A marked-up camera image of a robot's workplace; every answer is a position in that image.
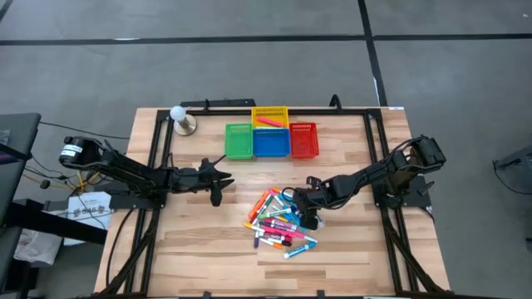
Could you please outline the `grey metal stand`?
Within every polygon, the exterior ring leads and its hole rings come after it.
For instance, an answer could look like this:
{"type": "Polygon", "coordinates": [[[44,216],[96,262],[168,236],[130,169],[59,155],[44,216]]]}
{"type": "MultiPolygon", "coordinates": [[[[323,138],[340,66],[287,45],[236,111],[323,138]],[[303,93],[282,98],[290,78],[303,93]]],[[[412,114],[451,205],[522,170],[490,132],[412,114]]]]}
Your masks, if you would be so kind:
{"type": "Polygon", "coordinates": [[[522,166],[527,173],[532,174],[532,145],[494,161],[495,170],[504,170],[511,165],[522,166]]]}

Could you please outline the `blue plastic basket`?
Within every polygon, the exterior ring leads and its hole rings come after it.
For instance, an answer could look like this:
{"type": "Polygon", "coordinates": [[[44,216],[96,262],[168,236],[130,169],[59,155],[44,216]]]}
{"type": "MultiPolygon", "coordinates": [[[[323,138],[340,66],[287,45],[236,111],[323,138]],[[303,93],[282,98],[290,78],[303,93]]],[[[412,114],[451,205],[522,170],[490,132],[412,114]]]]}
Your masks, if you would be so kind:
{"type": "Polygon", "coordinates": [[[253,154],[256,157],[285,157],[290,153],[288,129],[253,130],[253,154]]]}

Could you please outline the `yellow plastic basket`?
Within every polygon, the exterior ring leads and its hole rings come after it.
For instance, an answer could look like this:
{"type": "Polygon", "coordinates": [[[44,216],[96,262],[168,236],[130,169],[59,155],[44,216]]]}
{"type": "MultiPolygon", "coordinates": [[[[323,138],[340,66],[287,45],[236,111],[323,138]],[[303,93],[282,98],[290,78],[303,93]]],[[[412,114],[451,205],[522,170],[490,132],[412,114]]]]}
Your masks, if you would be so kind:
{"type": "Polygon", "coordinates": [[[284,129],[288,128],[288,107],[287,106],[258,106],[253,107],[251,112],[252,126],[254,129],[281,129],[276,127],[271,127],[269,125],[261,126],[257,121],[258,117],[265,117],[271,120],[276,120],[284,123],[284,129]]]}

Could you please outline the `green plastic basket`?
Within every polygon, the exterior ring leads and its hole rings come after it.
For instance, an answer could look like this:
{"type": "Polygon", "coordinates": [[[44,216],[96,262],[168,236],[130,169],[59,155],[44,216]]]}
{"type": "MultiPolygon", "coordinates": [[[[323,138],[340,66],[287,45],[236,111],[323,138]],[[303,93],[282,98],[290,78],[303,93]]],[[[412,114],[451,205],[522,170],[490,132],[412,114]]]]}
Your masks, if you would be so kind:
{"type": "Polygon", "coordinates": [[[250,123],[226,125],[224,154],[228,159],[253,157],[253,126],[250,123]]]}

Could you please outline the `magenta Expo thick marker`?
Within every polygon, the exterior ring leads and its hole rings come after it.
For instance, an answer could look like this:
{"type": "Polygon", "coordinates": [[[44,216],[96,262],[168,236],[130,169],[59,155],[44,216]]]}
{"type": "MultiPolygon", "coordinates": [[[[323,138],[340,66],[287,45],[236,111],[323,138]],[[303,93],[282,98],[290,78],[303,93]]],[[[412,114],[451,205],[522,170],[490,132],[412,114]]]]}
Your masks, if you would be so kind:
{"type": "Polygon", "coordinates": [[[287,231],[293,231],[295,232],[297,230],[297,225],[295,224],[291,224],[291,223],[285,223],[283,221],[279,221],[279,220],[276,220],[276,219],[266,219],[265,220],[266,223],[268,223],[268,225],[270,227],[276,227],[276,228],[281,228],[281,229],[284,229],[284,230],[287,230],[287,231]]]}

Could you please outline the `orange highlighter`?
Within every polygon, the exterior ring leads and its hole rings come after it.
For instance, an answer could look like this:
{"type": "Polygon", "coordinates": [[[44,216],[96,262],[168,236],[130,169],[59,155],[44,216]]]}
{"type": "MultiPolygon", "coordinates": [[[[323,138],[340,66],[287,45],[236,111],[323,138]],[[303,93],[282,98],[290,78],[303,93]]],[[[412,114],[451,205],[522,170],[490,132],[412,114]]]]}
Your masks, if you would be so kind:
{"type": "Polygon", "coordinates": [[[264,202],[267,199],[268,195],[269,195],[269,191],[267,190],[261,195],[259,201],[251,209],[251,211],[248,214],[250,222],[253,222],[253,220],[256,218],[256,216],[258,214],[258,210],[262,207],[262,205],[264,204],[264,202]]]}

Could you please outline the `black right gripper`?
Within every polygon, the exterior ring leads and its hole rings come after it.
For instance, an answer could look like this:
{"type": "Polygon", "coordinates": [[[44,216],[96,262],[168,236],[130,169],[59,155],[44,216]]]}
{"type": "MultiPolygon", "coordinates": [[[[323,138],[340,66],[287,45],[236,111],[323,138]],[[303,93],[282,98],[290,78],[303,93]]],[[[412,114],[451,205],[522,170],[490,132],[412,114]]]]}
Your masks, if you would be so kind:
{"type": "Polygon", "coordinates": [[[293,193],[293,202],[296,205],[306,204],[305,209],[296,209],[296,214],[299,219],[305,221],[306,228],[316,230],[318,228],[318,220],[316,219],[317,211],[321,208],[333,208],[334,201],[338,199],[335,189],[337,179],[337,176],[326,180],[308,176],[306,183],[310,188],[307,190],[307,193],[298,191],[293,193]]]}

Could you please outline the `white paper sheet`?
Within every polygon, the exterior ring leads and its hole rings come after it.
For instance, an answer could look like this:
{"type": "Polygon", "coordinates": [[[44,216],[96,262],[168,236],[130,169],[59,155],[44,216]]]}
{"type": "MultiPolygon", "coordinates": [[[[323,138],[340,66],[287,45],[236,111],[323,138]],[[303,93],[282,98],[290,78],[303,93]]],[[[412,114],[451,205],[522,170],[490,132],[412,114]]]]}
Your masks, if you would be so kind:
{"type": "Polygon", "coordinates": [[[66,217],[79,223],[107,230],[113,210],[111,196],[105,192],[90,192],[73,195],[68,199],[66,217]]]}

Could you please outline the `grey desk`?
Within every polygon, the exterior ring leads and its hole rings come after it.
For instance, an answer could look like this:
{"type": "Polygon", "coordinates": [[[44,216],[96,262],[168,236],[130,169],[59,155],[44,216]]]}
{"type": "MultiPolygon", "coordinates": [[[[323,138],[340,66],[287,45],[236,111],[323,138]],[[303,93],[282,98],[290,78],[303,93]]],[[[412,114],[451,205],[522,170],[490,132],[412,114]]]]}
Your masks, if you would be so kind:
{"type": "MultiPolygon", "coordinates": [[[[0,115],[0,130],[10,130],[7,146],[30,154],[40,119],[38,113],[0,115]]],[[[13,201],[25,166],[24,160],[0,165],[0,295],[29,210],[24,200],[13,201]]]]}

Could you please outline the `teal Expo thick marker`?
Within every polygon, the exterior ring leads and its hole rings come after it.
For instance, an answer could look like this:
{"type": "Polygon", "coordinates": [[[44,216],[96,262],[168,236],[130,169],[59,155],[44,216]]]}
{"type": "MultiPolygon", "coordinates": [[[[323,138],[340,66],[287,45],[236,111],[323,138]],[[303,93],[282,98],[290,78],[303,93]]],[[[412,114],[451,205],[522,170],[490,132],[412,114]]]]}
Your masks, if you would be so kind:
{"type": "Polygon", "coordinates": [[[291,251],[286,252],[286,253],[283,255],[283,257],[284,257],[285,259],[289,259],[289,258],[291,258],[291,257],[295,257],[295,256],[297,256],[298,254],[301,254],[301,253],[303,253],[303,252],[306,252],[306,251],[308,251],[308,250],[310,250],[310,249],[315,248],[315,246],[316,246],[316,243],[315,243],[315,242],[309,242],[309,243],[307,243],[307,244],[305,244],[305,245],[302,245],[302,246],[300,246],[300,247],[298,247],[298,248],[295,248],[295,249],[293,249],[293,250],[291,250],[291,251]]]}

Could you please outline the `red plastic basket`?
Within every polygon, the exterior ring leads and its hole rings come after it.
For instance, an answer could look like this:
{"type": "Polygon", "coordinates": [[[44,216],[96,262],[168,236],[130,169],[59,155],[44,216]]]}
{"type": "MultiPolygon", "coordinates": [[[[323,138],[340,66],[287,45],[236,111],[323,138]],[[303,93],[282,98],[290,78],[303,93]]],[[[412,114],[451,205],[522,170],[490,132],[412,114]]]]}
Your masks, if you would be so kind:
{"type": "Polygon", "coordinates": [[[291,156],[295,159],[313,159],[319,155],[317,126],[313,122],[289,125],[291,156]]]}

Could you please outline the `black beam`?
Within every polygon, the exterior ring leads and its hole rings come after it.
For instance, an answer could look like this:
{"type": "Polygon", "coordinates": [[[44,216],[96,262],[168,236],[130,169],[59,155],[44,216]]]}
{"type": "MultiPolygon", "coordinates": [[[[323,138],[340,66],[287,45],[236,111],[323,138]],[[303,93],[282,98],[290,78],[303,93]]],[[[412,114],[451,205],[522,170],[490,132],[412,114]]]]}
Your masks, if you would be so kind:
{"type": "Polygon", "coordinates": [[[100,245],[106,242],[107,235],[103,228],[92,227],[19,203],[9,205],[3,224],[7,227],[25,228],[100,245]]]}

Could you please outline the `white bulb lamp metal base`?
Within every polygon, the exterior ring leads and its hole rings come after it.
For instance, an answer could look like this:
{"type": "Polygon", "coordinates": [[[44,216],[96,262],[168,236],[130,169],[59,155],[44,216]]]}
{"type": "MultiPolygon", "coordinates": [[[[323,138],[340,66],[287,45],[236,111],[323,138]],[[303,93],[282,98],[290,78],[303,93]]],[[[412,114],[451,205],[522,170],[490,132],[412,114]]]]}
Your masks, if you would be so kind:
{"type": "Polygon", "coordinates": [[[170,118],[174,121],[174,130],[178,135],[192,135],[197,129],[196,119],[180,105],[170,109],[170,118]]]}

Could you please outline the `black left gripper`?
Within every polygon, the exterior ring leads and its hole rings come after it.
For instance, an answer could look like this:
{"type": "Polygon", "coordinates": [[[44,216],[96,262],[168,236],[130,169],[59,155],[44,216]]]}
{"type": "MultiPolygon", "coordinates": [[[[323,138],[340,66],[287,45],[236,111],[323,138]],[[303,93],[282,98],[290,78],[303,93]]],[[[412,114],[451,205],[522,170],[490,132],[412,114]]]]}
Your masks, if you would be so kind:
{"type": "Polygon", "coordinates": [[[213,206],[218,207],[222,201],[222,189],[231,185],[234,180],[228,179],[230,173],[217,170],[214,162],[208,158],[201,160],[200,167],[183,168],[175,170],[170,176],[170,192],[179,193],[197,193],[200,190],[210,191],[210,202],[213,206]]]}

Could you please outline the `white plastic bag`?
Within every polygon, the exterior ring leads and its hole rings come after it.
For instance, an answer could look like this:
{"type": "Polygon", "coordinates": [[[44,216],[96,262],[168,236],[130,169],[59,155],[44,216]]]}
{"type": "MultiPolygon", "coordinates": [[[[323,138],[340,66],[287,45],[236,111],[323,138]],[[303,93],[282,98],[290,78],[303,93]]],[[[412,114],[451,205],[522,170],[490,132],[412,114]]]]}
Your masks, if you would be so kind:
{"type": "Polygon", "coordinates": [[[61,244],[61,237],[24,228],[13,257],[23,262],[43,263],[51,266],[56,260],[61,244]]]}

